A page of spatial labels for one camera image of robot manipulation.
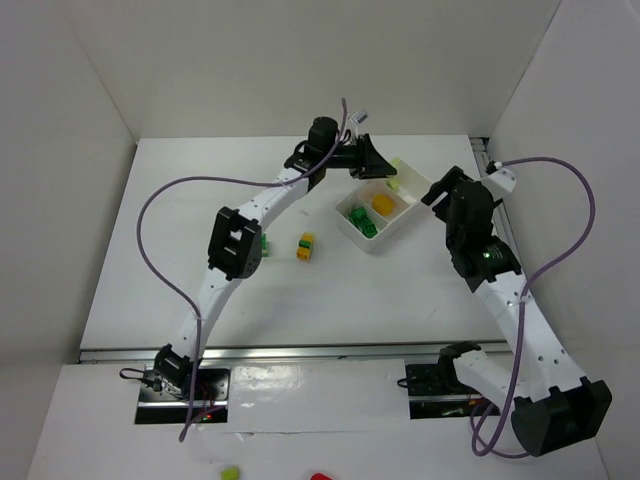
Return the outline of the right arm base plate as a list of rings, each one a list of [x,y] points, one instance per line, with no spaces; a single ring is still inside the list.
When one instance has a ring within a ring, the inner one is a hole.
[[[407,364],[397,385],[407,393],[411,420],[482,415],[488,406],[477,391],[446,381],[436,363]]]

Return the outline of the green lego brick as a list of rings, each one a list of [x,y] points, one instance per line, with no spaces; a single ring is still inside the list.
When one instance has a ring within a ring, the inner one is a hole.
[[[368,239],[374,238],[378,234],[376,225],[368,217],[362,217],[357,220],[356,226]]]

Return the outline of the white divided plastic container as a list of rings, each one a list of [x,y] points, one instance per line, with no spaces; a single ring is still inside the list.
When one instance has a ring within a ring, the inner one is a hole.
[[[366,253],[408,223],[432,186],[430,179],[399,157],[391,166],[395,176],[366,181],[335,207],[338,229]]]

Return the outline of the yellow round printed lego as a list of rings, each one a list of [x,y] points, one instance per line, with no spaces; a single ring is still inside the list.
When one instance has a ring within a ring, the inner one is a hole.
[[[395,208],[394,201],[384,194],[375,194],[372,197],[371,207],[383,217],[390,216]]]

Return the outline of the green and cream lego pair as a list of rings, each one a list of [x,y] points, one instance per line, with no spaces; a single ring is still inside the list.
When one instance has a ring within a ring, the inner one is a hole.
[[[359,227],[363,222],[369,220],[366,209],[364,207],[354,208],[350,211],[348,215],[349,221]]]

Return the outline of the green and cream lego stack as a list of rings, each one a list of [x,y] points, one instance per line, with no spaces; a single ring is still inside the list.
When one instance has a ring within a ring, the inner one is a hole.
[[[268,258],[271,255],[271,246],[266,234],[261,236],[261,251],[263,258]]]

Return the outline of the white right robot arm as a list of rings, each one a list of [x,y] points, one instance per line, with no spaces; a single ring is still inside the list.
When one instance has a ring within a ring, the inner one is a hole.
[[[441,349],[439,376],[450,389],[467,387],[500,411],[528,456],[540,457],[595,437],[612,403],[602,380],[592,381],[561,344],[531,292],[512,249],[494,232],[494,210],[516,184],[504,164],[474,180],[452,167],[423,197],[445,224],[445,246],[458,275],[495,319],[513,353],[504,369],[476,343]]]

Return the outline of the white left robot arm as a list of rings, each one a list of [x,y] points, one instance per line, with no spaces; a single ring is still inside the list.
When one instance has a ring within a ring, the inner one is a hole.
[[[153,200],[164,191],[181,183],[210,178],[192,176],[173,180],[144,203],[136,224],[140,255],[149,270],[186,301],[191,313],[179,339],[163,346],[154,359],[154,372],[176,398],[186,399],[196,390],[196,371],[206,338],[231,294],[257,271],[262,260],[262,235],[275,219],[320,183],[328,169],[345,169],[358,180],[389,178],[397,174],[397,169],[375,149],[368,134],[353,138],[345,136],[345,126],[344,122],[318,117],[307,138],[296,145],[274,181],[232,181],[261,187],[262,191],[238,208],[224,206],[217,212],[207,247],[207,269],[196,300],[151,263],[142,243],[142,222]]]

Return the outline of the yellow and green lego stack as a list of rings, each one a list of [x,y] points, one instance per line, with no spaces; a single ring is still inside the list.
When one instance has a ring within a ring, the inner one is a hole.
[[[296,249],[296,257],[302,261],[309,261],[312,256],[315,236],[310,232],[301,235]]]

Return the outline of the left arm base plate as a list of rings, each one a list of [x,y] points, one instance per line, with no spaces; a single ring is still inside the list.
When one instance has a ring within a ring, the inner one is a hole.
[[[135,371],[140,382],[136,425],[183,424],[189,407],[189,386],[176,390],[151,369]],[[224,424],[228,420],[231,370],[204,368],[197,374],[193,417],[199,424]]]

